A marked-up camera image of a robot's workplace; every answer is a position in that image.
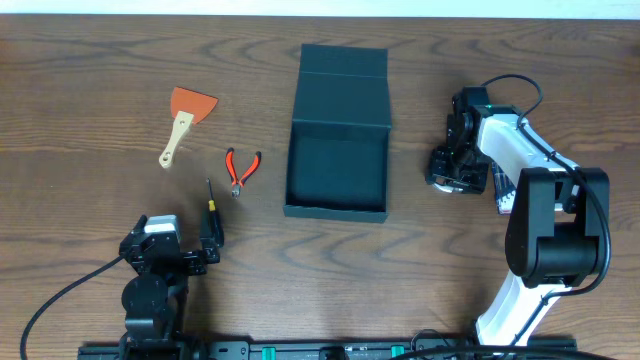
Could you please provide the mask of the blue precision screwdriver case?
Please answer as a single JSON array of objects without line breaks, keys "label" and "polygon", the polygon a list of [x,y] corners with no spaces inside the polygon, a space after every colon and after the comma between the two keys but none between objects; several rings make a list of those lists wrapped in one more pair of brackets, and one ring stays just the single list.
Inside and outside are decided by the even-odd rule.
[{"label": "blue precision screwdriver case", "polygon": [[492,164],[496,208],[500,215],[510,215],[515,201],[516,186],[506,173],[496,164]]}]

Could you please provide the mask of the black yellow screwdriver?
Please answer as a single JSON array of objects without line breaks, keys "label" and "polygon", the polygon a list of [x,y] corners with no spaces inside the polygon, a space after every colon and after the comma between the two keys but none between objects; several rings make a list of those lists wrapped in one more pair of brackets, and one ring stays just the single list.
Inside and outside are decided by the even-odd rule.
[{"label": "black yellow screwdriver", "polygon": [[224,244],[224,230],[222,227],[221,217],[220,217],[220,213],[217,211],[211,180],[207,178],[206,182],[207,182],[208,193],[209,193],[209,201],[208,201],[209,230],[211,232],[211,238],[218,244],[219,247],[222,247]]}]

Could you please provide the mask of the orange scraper wooden handle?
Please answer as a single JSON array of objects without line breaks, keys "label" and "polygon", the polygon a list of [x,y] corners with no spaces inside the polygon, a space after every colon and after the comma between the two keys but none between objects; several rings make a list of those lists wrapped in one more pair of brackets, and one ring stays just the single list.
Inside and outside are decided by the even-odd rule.
[{"label": "orange scraper wooden handle", "polygon": [[217,104],[216,97],[183,87],[173,89],[170,110],[174,121],[168,143],[159,156],[162,168],[168,169],[172,166],[176,151],[191,127],[204,120]]}]

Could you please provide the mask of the small hammer orange label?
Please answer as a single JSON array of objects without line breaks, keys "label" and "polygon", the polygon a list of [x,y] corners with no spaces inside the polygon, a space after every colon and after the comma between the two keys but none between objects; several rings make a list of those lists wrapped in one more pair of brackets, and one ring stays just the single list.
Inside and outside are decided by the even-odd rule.
[{"label": "small hammer orange label", "polygon": [[460,187],[456,187],[456,186],[452,186],[452,185],[448,185],[448,184],[440,184],[440,183],[433,183],[432,184],[433,187],[435,187],[437,190],[445,192],[445,193],[462,193],[463,189]]}]

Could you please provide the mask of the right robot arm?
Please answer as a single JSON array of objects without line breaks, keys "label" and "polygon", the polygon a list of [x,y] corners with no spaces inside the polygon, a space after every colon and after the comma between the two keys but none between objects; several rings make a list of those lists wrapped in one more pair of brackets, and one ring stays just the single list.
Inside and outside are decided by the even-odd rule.
[{"label": "right robot arm", "polygon": [[507,196],[508,274],[474,324],[480,345],[524,346],[562,297],[594,290],[606,276],[612,244],[610,183],[555,151],[525,112],[491,103],[486,86],[452,98],[443,145],[433,150],[426,181],[447,193],[481,194],[491,166],[515,191]]}]

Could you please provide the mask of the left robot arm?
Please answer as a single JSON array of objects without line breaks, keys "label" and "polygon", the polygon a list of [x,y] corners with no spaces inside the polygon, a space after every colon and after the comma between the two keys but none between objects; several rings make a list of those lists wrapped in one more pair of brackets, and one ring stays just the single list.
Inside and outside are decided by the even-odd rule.
[{"label": "left robot arm", "polygon": [[119,246],[119,254],[136,272],[124,288],[126,333],[118,345],[119,359],[206,359],[208,346],[183,333],[189,279],[205,275],[220,261],[224,246],[220,214],[204,211],[201,247],[181,250],[175,215],[143,215]]}]

